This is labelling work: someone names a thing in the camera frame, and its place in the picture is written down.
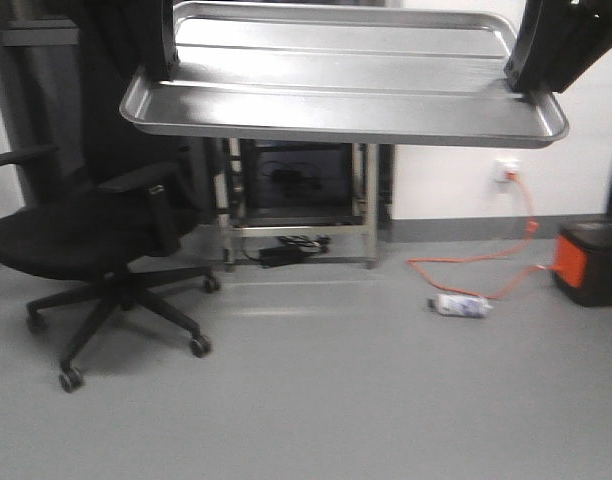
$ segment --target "wall baseboard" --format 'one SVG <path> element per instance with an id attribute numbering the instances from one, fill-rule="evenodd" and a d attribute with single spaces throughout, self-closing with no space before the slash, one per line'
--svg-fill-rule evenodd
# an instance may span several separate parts
<path id="1" fill-rule="evenodd" d="M 555 238 L 562 223 L 597 219 L 602 215 L 556 215 L 538 217 L 535 238 Z M 525 217 L 440 218 L 422 220 L 392 220 L 386 235 L 393 243 L 455 242 L 518 239 L 524 236 Z"/>

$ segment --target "orange cord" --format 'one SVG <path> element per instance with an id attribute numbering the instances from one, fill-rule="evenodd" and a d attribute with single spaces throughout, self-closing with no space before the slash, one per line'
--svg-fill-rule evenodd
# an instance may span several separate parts
<path id="1" fill-rule="evenodd" d="M 453 287 L 448 287 L 446 285 L 442 285 L 436 282 L 435 280 L 433 280 L 431 276 L 419 265 L 420 263 L 479 262 L 481 260 L 491 260 L 494 258 L 507 257 L 509 255 L 517 253 L 523 250 L 524 248 L 526 248 L 526 246 L 533 240 L 533 236 L 535 235 L 535 232 L 539 228 L 539 223 L 535 219 L 532 198 L 531 198 L 530 192 L 528 191 L 528 188 L 526 188 L 526 185 L 524 185 L 524 183 L 519 179 L 517 174 L 509 173 L 507 174 L 507 178 L 515 182 L 519 186 L 519 188 L 521 189 L 524 195 L 524 199 L 526 201 L 526 209 L 528 210 L 528 219 L 526 220 L 526 229 L 524 231 L 525 232 L 524 238 L 518 244 L 516 244 L 515 246 L 511 248 L 507 248 L 500 252 L 492 253 L 488 255 L 478 255 L 478 256 L 466 257 L 466 258 L 409 258 L 407 260 L 407 263 L 411 267 L 413 267 L 415 270 L 417 270 L 421 274 L 421 276 L 424 277 L 424 280 L 426 280 L 433 287 L 438 288 L 440 290 L 445 290 L 447 292 L 460 293 L 463 295 L 472 295 L 475 297 L 484 297 L 489 300 L 498 300 L 502 298 L 503 296 L 507 295 L 509 292 L 511 292 L 515 287 L 517 287 L 517 285 L 519 285 L 519 283 L 521 283 L 522 280 L 524 280 L 524 278 L 526 278 L 531 273 L 537 270 L 551 270 L 553 268 L 552 266 L 532 265 L 530 267 L 525 268 L 524 270 L 519 272 L 517 275 L 515 275 L 515 277 L 513 277 L 510 282 L 508 282 L 504 287 L 502 287 L 495 293 L 492 293 L 489 295 L 482 295 L 479 292 L 464 290 L 461 288 L 453 288 Z"/>

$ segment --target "black office chair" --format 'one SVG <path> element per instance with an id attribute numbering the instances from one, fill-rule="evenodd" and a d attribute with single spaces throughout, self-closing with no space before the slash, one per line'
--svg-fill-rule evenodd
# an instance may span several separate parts
<path id="1" fill-rule="evenodd" d="M 73 358 L 116 307 L 146 307 L 186 329 L 195 356 L 208 354 L 211 343 L 199 325 L 149 288 L 194 277 L 204 277 L 207 292 L 220 287 L 206 266 L 149 273 L 129 269 L 140 257 L 175 252 L 179 238 L 198 225 L 199 206 L 185 182 L 189 147 L 181 138 L 141 133 L 120 117 L 128 80 L 89 40 L 85 35 L 80 40 L 82 152 L 95 187 L 0 219 L 0 263 L 39 277 L 87 282 L 28 303 L 31 332 L 46 328 L 39 310 L 98 299 L 59 360 L 59 380 L 67 392 L 83 383 Z M 6 153 L 0 165 L 42 168 L 54 150 L 39 146 Z"/>

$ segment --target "black and orange case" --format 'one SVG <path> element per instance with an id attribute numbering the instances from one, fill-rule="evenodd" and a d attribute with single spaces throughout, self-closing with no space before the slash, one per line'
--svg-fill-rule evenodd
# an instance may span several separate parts
<path id="1" fill-rule="evenodd" d="M 562 226 L 553 277 L 557 286 L 579 305 L 612 306 L 612 221 Z"/>

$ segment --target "stainless steel tray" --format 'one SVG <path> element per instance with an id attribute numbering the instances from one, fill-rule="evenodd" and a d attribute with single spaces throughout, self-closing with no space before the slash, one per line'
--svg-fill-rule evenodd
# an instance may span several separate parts
<path id="1" fill-rule="evenodd" d="M 515 33 L 478 13 L 182 2 L 172 81 L 139 71 L 121 104 L 164 135 L 540 148 L 568 124 L 549 92 L 516 94 Z"/>

